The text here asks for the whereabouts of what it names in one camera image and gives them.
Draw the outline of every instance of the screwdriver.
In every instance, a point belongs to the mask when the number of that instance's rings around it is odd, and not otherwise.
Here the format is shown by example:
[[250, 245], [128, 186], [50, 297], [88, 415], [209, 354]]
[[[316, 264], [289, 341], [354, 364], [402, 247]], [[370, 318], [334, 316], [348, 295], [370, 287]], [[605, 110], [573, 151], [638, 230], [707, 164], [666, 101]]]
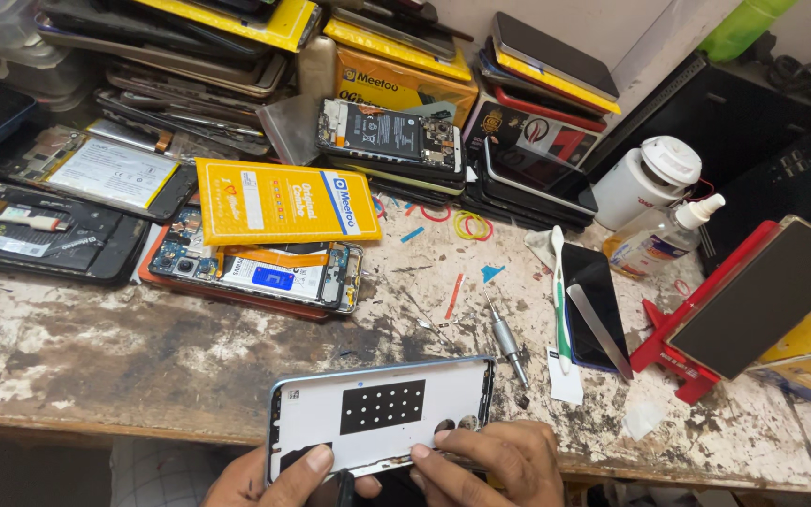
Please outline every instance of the screwdriver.
[[521, 381], [524, 389], [527, 389], [527, 376], [524, 375], [524, 369], [522, 369], [521, 363], [518, 363], [518, 345], [515, 343], [512, 331], [509, 329], [509, 325], [499, 317], [497, 308], [493, 306], [493, 302], [490, 301], [490, 295], [487, 294], [487, 289], [484, 289], [484, 297], [487, 298], [487, 304], [490, 305], [490, 311], [493, 312], [493, 336], [497, 337], [499, 348], [503, 350], [503, 355], [509, 360], [509, 363], [512, 363], [512, 368], [514, 368], [515, 374], [518, 375], [518, 380]]

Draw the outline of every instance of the black adhesive sheet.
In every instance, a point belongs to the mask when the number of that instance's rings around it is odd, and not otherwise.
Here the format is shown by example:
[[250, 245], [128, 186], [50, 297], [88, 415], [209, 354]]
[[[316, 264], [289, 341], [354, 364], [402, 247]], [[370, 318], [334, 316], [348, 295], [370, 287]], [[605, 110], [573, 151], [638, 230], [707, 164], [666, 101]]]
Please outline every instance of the black adhesive sheet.
[[423, 127], [419, 116], [383, 111], [366, 115], [349, 104], [346, 147], [374, 154], [419, 159]]
[[421, 421], [424, 380], [344, 391], [340, 434]]

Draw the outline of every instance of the stained wooden table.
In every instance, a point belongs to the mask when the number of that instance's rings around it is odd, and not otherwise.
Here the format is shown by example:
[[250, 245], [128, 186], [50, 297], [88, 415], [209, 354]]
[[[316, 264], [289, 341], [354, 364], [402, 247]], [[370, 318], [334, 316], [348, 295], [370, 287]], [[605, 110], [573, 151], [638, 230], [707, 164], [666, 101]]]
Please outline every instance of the stained wooden table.
[[[677, 377], [656, 366], [630, 385], [581, 368], [584, 404], [550, 399], [551, 280], [524, 247], [525, 231], [496, 224], [487, 242], [466, 241], [451, 222], [382, 200], [385, 237], [366, 246], [350, 318], [314, 323], [147, 285], [106, 290], [0, 272], [0, 426], [257, 445], [279, 375], [500, 356], [480, 288], [482, 268], [504, 266], [486, 287], [518, 338], [531, 402], [520, 408], [525, 392], [501, 364], [492, 420], [552, 424], [569, 474], [811, 492], [810, 404], [743, 375], [691, 407], [673, 396]], [[605, 236], [594, 225], [567, 239], [598, 248]], [[681, 304], [679, 288], [703, 280], [692, 255], [645, 282], [613, 277], [631, 349], [652, 330], [642, 298], [669, 310]], [[621, 421], [644, 401], [666, 416], [634, 442]]]

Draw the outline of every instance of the sanitizer bottle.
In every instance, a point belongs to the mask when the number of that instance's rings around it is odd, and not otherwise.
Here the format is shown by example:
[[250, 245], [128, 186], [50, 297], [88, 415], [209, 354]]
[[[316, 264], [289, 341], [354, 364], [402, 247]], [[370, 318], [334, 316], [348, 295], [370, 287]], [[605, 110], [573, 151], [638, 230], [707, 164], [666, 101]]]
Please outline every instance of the sanitizer bottle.
[[635, 279], [659, 271], [699, 246], [702, 238], [696, 229], [724, 205], [725, 198], [715, 194], [678, 209], [651, 207], [605, 239], [609, 267]]

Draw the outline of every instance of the white container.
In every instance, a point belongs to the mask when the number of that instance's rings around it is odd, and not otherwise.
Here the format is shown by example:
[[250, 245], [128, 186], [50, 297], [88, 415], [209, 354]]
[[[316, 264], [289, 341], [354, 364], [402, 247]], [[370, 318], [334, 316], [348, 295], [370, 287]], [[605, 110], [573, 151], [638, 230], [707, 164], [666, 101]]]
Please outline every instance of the white container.
[[654, 206], [668, 206], [699, 180], [699, 155], [669, 135], [651, 137], [628, 152], [593, 187], [597, 222], [613, 231]]

